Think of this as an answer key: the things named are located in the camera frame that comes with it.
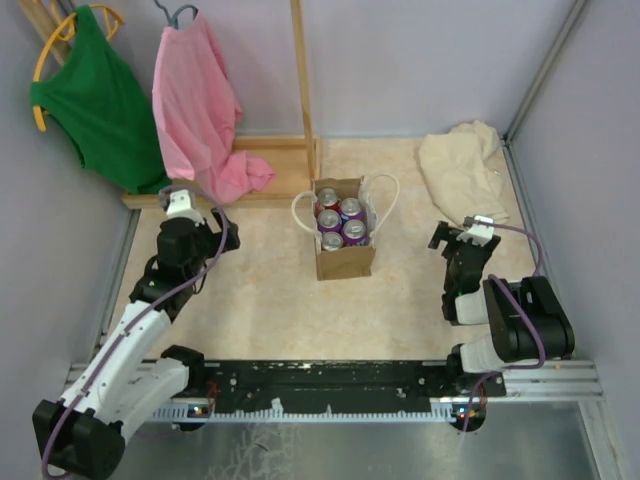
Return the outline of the wooden clothes rack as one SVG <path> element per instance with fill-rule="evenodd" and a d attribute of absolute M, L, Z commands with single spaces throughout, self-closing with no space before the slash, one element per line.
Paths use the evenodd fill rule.
<path fill-rule="evenodd" d="M 150 92 L 161 32 L 167 24 L 153 1 L 88 1 L 99 22 L 111 18 L 114 46 Z M 2 1 L 17 7 L 20 28 L 35 40 L 36 59 L 27 67 L 27 88 L 46 41 L 84 1 Z M 267 160 L 276 178 L 263 191 L 233 207 L 288 207 L 296 194 L 320 178 L 321 137 L 311 126 L 301 1 L 160 1 L 170 13 L 193 4 L 209 21 L 222 50 L 231 84 L 244 111 L 234 147 Z"/>

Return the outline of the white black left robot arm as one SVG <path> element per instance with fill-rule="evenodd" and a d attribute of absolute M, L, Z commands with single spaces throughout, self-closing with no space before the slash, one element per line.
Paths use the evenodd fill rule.
<path fill-rule="evenodd" d="M 240 246 L 237 225 L 219 208 L 211 213 L 218 232 L 194 208 L 161 224 L 157 252 L 146 262 L 116 328 L 57 401 L 43 400 L 35 408 L 42 478 L 109 478 L 155 410 L 178 393 L 194 397 L 206 389 L 204 357 L 187 347 L 170 348 L 148 374 L 139 380 L 132 376 L 201 291 L 219 257 Z"/>

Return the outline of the aluminium frame rail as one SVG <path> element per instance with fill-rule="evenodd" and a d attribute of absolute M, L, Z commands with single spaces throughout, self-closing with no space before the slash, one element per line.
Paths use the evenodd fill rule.
<path fill-rule="evenodd" d="M 479 376 L 451 373 L 443 361 L 250 361 L 205 363 L 206 377 L 222 390 L 293 389 L 313 386 L 416 387 L 433 398 L 469 395 Z M 586 360 L 549 361 L 539 369 L 506 370 L 489 379 L 487 395 L 504 401 L 577 401 L 599 398 L 603 390 L 595 366 Z"/>

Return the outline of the grey clothes hanger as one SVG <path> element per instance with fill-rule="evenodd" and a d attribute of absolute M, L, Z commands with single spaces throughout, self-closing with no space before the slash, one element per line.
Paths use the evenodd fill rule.
<path fill-rule="evenodd" d="M 163 12 L 165 19 L 167 21 L 167 25 L 173 29 L 179 29 L 179 17 L 184 11 L 192 12 L 192 19 L 195 20 L 199 9 L 192 4 L 185 4 L 177 8 L 173 13 L 169 11 L 169 9 L 163 5 L 159 0 L 153 0 L 154 5 Z"/>

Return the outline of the cream folded cloth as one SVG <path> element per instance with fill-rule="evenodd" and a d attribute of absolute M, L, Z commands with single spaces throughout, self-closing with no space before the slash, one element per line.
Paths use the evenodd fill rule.
<path fill-rule="evenodd" d="M 436 207 L 457 225 L 480 215 L 498 223 L 509 219 L 500 195 L 503 182 L 488 162 L 502 154 L 495 128 L 475 120 L 446 134 L 427 135 L 418 162 Z"/>

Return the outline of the green tank top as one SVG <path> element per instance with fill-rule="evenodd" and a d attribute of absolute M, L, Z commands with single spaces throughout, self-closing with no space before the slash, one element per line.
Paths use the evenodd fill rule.
<path fill-rule="evenodd" d="M 77 34 L 50 52 L 31 105 L 59 124 L 83 168 L 130 194 L 156 194 L 170 179 L 151 102 L 106 39 L 102 12 L 81 5 L 73 13 Z"/>

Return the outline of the red soda can in bag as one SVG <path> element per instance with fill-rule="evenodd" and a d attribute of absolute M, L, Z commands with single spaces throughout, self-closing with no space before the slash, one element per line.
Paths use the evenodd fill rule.
<path fill-rule="evenodd" d="M 324 210 L 339 210 L 340 197 L 333 188 L 324 188 L 317 193 L 315 204 L 316 214 Z"/>

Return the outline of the purple soda can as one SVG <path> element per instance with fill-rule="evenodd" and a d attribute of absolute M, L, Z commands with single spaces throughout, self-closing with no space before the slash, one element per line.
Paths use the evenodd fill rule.
<path fill-rule="evenodd" d="M 344 223 L 349 220 L 366 220 L 366 210 L 357 198 L 344 198 L 339 203 L 339 215 Z"/>
<path fill-rule="evenodd" d="M 346 247 L 366 246 L 368 243 L 367 226 L 363 221 L 347 221 L 342 226 L 341 235 Z"/>
<path fill-rule="evenodd" d="M 342 231 L 343 221 L 340 214 L 333 209 L 322 210 L 316 217 L 316 226 L 321 234 Z"/>

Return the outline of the red soda can front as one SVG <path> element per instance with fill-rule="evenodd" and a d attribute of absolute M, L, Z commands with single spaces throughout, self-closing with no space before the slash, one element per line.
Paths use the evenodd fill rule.
<path fill-rule="evenodd" d="M 335 252 L 344 247 L 344 239 L 339 232 L 324 232 L 321 237 L 321 250 Z"/>

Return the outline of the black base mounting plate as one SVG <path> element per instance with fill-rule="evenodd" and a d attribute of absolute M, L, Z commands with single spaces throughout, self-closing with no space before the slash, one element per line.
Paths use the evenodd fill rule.
<path fill-rule="evenodd" d="M 479 379 L 443 360 L 211 360 L 174 398 L 219 414 L 266 411 L 274 400 L 286 414 L 427 413 L 433 399 L 466 401 Z"/>

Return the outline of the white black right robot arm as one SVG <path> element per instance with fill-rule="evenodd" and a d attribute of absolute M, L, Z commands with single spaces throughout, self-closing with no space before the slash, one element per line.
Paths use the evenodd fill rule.
<path fill-rule="evenodd" d="M 497 229 L 535 239 L 524 229 L 475 216 L 465 218 L 461 227 L 440 221 L 428 244 L 433 250 L 444 247 L 444 319 L 453 326 L 489 328 L 482 338 L 454 346 L 446 359 L 448 387 L 461 396 L 483 396 L 491 378 L 508 370 L 538 369 L 575 350 L 573 327 L 540 273 L 540 263 L 519 281 L 484 273 L 501 242 Z"/>

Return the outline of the pink shirt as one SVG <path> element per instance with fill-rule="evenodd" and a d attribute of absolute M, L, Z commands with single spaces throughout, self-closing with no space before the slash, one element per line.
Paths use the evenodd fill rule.
<path fill-rule="evenodd" d="M 275 178 L 266 160 L 233 148 L 243 111 L 204 15 L 184 30 L 163 30 L 152 110 L 169 178 L 193 181 L 223 204 L 262 191 Z"/>

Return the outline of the yellow clothes hanger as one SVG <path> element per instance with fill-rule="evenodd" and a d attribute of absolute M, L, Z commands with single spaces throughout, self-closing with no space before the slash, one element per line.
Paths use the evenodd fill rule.
<path fill-rule="evenodd" d="M 55 2 L 51 2 L 51 14 L 58 22 L 57 27 L 49 34 L 44 42 L 43 49 L 35 65 L 35 69 L 32 76 L 32 82 L 37 83 L 41 80 L 42 71 L 45 63 L 50 55 L 50 52 L 54 49 L 57 43 L 68 42 L 77 34 L 76 30 L 76 13 L 70 13 L 66 18 L 62 19 L 57 12 L 57 8 L 54 6 Z M 126 23 L 125 19 L 111 6 L 103 3 L 89 4 L 88 7 L 94 10 L 100 10 L 104 17 L 104 25 L 106 27 L 106 39 L 110 41 L 118 32 L 120 27 Z M 32 113 L 36 126 L 40 132 L 45 132 L 46 122 L 45 116 L 47 113 L 40 105 L 32 107 Z"/>

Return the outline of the red soda can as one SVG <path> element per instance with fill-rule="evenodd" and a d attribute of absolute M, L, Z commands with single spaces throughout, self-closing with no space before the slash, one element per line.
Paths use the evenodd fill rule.
<path fill-rule="evenodd" d="M 321 250 L 335 252 L 344 247 L 344 239 L 339 232 L 324 232 L 321 237 Z"/>
<path fill-rule="evenodd" d="M 316 214 L 324 210 L 339 210 L 340 197 L 333 188 L 324 188 L 317 193 L 315 204 Z"/>

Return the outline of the brown canvas bag white handles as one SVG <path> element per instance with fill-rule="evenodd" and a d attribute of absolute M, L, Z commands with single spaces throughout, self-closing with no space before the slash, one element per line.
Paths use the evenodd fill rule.
<path fill-rule="evenodd" d="M 394 187 L 389 207 L 374 208 L 371 187 L 388 179 Z M 400 183 L 389 173 L 316 180 L 294 197 L 295 223 L 313 239 L 319 281 L 345 280 L 371 275 L 378 234 L 398 201 Z"/>

